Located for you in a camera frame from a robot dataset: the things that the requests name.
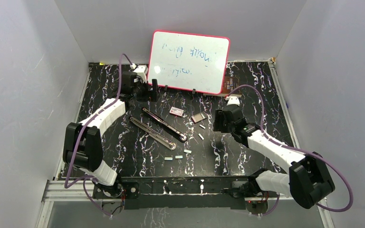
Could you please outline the red white staple box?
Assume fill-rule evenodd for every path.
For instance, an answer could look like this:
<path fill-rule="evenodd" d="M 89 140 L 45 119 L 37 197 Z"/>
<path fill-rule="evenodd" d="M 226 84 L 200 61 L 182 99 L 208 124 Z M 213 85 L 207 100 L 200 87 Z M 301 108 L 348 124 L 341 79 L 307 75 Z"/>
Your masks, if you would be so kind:
<path fill-rule="evenodd" d="M 169 113 L 173 114 L 173 115 L 176 115 L 176 116 L 179 116 L 179 117 L 182 117 L 183 113 L 184 113 L 184 110 L 172 106 Z"/>

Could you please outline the cardboard staple box tray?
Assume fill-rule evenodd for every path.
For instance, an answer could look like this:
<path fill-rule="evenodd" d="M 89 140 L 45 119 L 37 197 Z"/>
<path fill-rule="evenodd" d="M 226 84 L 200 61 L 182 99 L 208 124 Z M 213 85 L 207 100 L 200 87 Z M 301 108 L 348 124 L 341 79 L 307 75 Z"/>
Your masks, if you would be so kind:
<path fill-rule="evenodd" d="M 195 114 L 192 116 L 192 121 L 194 123 L 199 123 L 205 119 L 208 118 L 208 115 L 205 113 L 205 112 L 201 112 L 201 113 L 198 113 L 198 114 Z"/>

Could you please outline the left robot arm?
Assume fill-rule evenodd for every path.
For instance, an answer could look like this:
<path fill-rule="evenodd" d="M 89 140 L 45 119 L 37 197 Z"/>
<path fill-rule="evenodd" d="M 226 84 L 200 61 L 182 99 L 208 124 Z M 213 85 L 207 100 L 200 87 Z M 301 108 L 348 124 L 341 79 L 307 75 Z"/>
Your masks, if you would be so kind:
<path fill-rule="evenodd" d="M 112 198 L 123 192 L 117 173 L 104 161 L 102 135 L 134 101 L 155 102 L 158 99 L 158 81 L 146 80 L 144 73 L 125 71 L 120 76 L 117 91 L 112 93 L 93 114 L 79 123 L 66 127 L 62 159 L 105 187 Z"/>

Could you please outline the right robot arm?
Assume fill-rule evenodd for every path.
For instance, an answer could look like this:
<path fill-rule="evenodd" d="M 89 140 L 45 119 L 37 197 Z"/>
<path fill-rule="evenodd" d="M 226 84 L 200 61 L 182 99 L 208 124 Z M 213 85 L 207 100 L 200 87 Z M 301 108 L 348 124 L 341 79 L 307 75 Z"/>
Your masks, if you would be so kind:
<path fill-rule="evenodd" d="M 213 130 L 230 133 L 234 140 L 247 148 L 257 151 L 272 160 L 284 173 L 260 169 L 248 177 L 248 183 L 234 188 L 255 197 L 266 191 L 274 191 L 288 197 L 303 208 L 309 209 L 335 190 L 335 184 L 318 153 L 300 154 L 274 144 L 260 129 L 248 122 L 240 107 L 228 105 L 215 112 Z"/>

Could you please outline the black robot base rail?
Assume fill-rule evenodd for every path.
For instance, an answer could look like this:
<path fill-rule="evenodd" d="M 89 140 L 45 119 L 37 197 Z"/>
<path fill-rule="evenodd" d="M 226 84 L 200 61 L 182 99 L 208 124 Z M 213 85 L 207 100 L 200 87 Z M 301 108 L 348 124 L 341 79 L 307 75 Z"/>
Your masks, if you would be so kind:
<path fill-rule="evenodd" d="M 230 208 L 265 213 L 274 193 L 255 191 L 246 176 L 123 177 L 109 187 L 95 185 L 94 199 L 125 202 L 125 209 Z"/>

